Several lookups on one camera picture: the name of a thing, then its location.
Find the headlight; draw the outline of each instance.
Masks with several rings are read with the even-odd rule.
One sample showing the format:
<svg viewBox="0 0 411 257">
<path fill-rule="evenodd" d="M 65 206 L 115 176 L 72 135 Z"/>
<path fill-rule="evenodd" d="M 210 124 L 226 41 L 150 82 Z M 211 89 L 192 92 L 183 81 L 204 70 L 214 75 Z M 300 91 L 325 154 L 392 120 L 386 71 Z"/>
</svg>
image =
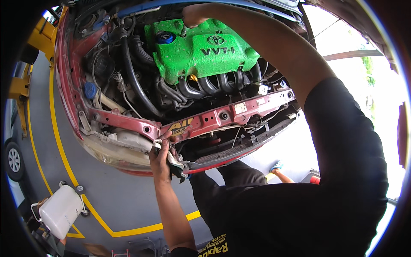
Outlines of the headlight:
<svg viewBox="0 0 411 257">
<path fill-rule="evenodd" d="M 114 143 L 105 143 L 95 135 L 86 136 L 84 140 L 76 137 L 81 146 L 94 158 L 117 169 L 130 171 L 151 171 L 148 155 Z"/>
</svg>

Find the white plastic jug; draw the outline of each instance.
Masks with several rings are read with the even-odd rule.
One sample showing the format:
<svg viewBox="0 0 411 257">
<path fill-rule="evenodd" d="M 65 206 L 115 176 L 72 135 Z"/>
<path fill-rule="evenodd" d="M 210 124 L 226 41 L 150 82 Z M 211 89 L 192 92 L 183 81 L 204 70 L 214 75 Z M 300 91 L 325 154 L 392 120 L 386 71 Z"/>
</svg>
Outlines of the white plastic jug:
<svg viewBox="0 0 411 257">
<path fill-rule="evenodd" d="M 76 191 L 63 185 L 39 209 L 40 219 L 58 239 L 64 239 L 83 209 L 83 203 Z"/>
</svg>

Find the foot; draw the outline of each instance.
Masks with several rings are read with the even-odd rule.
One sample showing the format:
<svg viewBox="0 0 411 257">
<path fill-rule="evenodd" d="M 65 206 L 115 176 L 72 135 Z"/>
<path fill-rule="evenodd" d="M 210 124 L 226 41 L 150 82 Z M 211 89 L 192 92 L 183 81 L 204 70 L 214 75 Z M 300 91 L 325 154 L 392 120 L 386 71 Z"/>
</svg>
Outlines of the foot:
<svg viewBox="0 0 411 257">
<path fill-rule="evenodd" d="M 270 172 L 276 174 L 279 172 L 284 166 L 283 160 L 278 160 L 278 162 L 270 169 Z"/>
</svg>

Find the oil filler cap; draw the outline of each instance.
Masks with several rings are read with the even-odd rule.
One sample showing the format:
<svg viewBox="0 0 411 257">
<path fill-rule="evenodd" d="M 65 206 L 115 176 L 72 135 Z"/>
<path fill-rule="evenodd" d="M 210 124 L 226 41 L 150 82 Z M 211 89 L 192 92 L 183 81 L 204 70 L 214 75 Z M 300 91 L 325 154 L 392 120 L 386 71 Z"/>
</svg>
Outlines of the oil filler cap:
<svg viewBox="0 0 411 257">
<path fill-rule="evenodd" d="M 84 95 L 88 99 L 93 99 L 97 94 L 97 87 L 94 83 L 86 82 L 84 83 Z"/>
<path fill-rule="evenodd" d="M 174 35 L 167 31 L 160 31 L 155 37 L 158 44 L 169 44 L 174 39 Z"/>
</svg>

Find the toyota logo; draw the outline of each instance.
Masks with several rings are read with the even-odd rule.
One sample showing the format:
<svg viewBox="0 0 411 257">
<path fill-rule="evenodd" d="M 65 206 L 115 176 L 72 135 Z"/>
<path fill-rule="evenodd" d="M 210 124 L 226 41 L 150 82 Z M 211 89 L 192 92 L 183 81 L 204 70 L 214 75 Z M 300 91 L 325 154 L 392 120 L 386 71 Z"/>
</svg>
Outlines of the toyota logo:
<svg viewBox="0 0 411 257">
<path fill-rule="evenodd" d="M 221 45 L 222 43 L 224 43 L 224 39 L 220 36 L 209 36 L 207 38 L 207 42 L 212 45 Z"/>
</svg>

